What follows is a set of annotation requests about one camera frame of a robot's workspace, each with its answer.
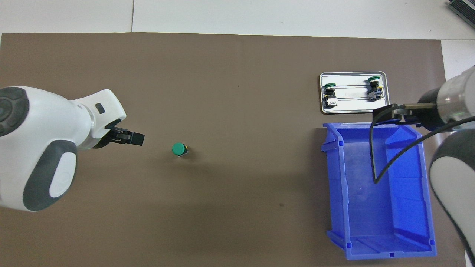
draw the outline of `green button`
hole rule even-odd
[[[380,78],[381,78],[381,77],[379,77],[379,76],[371,76],[371,77],[368,78],[368,82],[370,82],[370,81],[372,81],[372,80],[378,80],[378,79],[380,79]]]
[[[173,152],[173,154],[181,156],[186,152],[186,146],[183,143],[176,143],[171,148],[171,151]]]

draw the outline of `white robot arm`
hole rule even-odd
[[[26,86],[0,89],[0,205],[38,211],[56,202],[73,181],[78,149],[142,145],[144,135],[115,127],[125,117],[108,89],[76,100]]]
[[[475,67],[442,85],[436,103],[445,123],[475,116]],[[442,142],[432,158],[429,177],[475,265],[475,122],[453,130],[456,133]]]

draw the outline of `blue plastic bin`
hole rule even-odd
[[[422,144],[403,154],[381,179],[371,174],[370,123],[324,124],[322,151],[330,179],[333,243],[347,259],[430,257],[437,254]],[[378,173],[421,135],[407,125],[374,128]]]

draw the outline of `brown work surface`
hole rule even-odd
[[[384,71],[392,103],[444,81],[439,41],[199,34],[4,34],[0,86],[76,99],[110,88],[143,147],[79,153],[60,201],[0,209],[0,265],[464,266],[432,198],[437,257],[347,261],[326,236],[322,72]],[[178,158],[171,146],[190,153]],[[433,150],[426,149],[428,156]]]

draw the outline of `green push button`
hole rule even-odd
[[[371,76],[368,78],[368,82],[373,81],[373,80],[379,80],[381,77],[379,76]]]
[[[176,143],[171,148],[171,151],[173,152],[173,154],[181,157],[184,154],[188,153],[188,147],[183,143]]]

